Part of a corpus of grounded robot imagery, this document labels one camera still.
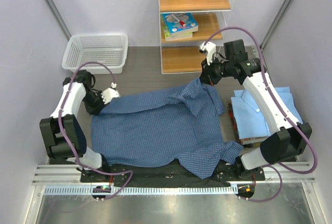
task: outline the light blue shirt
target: light blue shirt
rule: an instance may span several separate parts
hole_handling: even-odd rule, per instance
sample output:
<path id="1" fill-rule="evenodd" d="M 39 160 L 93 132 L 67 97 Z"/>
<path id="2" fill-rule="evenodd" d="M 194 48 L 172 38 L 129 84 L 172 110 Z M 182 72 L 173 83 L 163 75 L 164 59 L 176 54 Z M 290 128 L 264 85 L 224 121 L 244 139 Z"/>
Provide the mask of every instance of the light blue shirt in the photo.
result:
<path id="1" fill-rule="evenodd" d="M 289 87 L 275 89 L 289 111 L 302 123 Z M 239 138 L 268 137 L 270 131 L 254 98 L 247 90 L 235 90 L 231 98 Z"/>

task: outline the metal frame pole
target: metal frame pole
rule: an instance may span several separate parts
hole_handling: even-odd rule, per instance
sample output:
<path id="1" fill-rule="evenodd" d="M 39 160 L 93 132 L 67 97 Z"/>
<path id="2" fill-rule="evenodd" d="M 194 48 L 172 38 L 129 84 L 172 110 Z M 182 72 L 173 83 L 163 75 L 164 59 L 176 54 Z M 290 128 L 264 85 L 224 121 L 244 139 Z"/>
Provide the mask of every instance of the metal frame pole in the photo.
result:
<path id="1" fill-rule="evenodd" d="M 282 17 L 285 15 L 287 9 L 289 8 L 291 2 L 293 0 L 284 0 L 284 2 L 282 3 L 282 6 L 280 7 L 278 13 L 276 14 L 267 34 L 265 35 L 263 42 L 261 44 L 261 49 L 264 51 L 266 45 L 268 44 L 274 30 L 276 29 L 276 27 L 278 26 L 278 24 L 280 23 Z"/>
<path id="2" fill-rule="evenodd" d="M 72 36 L 70 31 L 68 30 L 65 22 L 63 21 L 56 5 L 54 4 L 53 0 L 45 0 L 48 8 L 50 9 L 51 13 L 53 14 L 54 18 L 56 19 L 60 29 L 62 30 L 63 34 L 65 35 L 65 37 L 67 38 L 67 40 L 70 39 L 70 37 Z"/>

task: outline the white plastic basket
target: white plastic basket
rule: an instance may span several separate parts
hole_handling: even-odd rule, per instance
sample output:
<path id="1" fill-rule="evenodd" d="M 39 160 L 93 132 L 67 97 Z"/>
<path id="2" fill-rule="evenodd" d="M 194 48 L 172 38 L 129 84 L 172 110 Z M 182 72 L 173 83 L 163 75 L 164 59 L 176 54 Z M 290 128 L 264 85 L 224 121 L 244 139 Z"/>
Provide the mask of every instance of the white plastic basket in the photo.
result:
<path id="1" fill-rule="evenodd" d="M 79 34 L 70 38 L 62 59 L 62 67 L 74 72 L 85 62 L 100 62 L 114 74 L 120 74 L 128 49 L 126 34 Z M 92 74 L 108 74 L 96 64 L 83 67 Z"/>

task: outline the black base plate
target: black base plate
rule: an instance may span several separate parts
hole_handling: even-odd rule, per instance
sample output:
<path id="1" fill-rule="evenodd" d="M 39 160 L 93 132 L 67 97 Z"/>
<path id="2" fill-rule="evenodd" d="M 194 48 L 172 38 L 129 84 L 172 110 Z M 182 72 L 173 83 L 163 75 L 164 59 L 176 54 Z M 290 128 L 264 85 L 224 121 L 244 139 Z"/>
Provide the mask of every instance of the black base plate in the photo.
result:
<path id="1" fill-rule="evenodd" d="M 238 176 L 233 165 L 226 165 L 220 160 L 211 177 L 200 179 L 193 173 L 182 167 L 178 160 L 157 168 L 135 167 L 122 164 L 114 164 L 110 166 L 110 172 L 118 173 L 122 171 L 132 170 L 134 172 L 132 179 L 128 183 L 128 187 L 142 188 L 210 188 L 210 187 L 228 187 L 230 181 L 252 181 L 252 174 L 247 176 Z M 255 180 L 265 180 L 264 172 L 261 168 L 255 171 Z M 121 187 L 127 180 L 129 174 L 114 176 L 114 185 Z M 110 178 L 103 180 L 109 183 Z M 81 176 L 82 183 L 100 183 L 93 177 L 86 175 Z"/>

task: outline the wooden shelf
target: wooden shelf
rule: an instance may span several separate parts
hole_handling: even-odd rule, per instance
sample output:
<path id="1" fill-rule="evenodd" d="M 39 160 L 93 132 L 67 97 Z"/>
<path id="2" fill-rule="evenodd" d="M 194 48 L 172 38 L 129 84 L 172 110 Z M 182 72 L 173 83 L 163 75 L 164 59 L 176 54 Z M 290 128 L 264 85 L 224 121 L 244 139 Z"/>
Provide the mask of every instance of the wooden shelf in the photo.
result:
<path id="1" fill-rule="evenodd" d="M 200 72 L 201 63 L 205 55 L 198 51 L 198 47 L 162 48 L 163 74 Z"/>
<path id="2" fill-rule="evenodd" d="M 228 0 L 160 0 L 160 12 L 230 10 Z"/>
<path id="3" fill-rule="evenodd" d="M 178 43 L 184 41 L 204 41 L 207 40 L 213 33 L 219 30 L 219 24 L 217 16 L 214 13 L 209 14 L 197 14 L 193 16 L 198 23 L 198 31 L 193 32 L 192 38 L 186 38 L 181 40 L 166 41 L 164 32 L 161 27 L 161 42 L 162 43 Z M 222 39 L 221 33 L 215 35 L 212 39 Z"/>

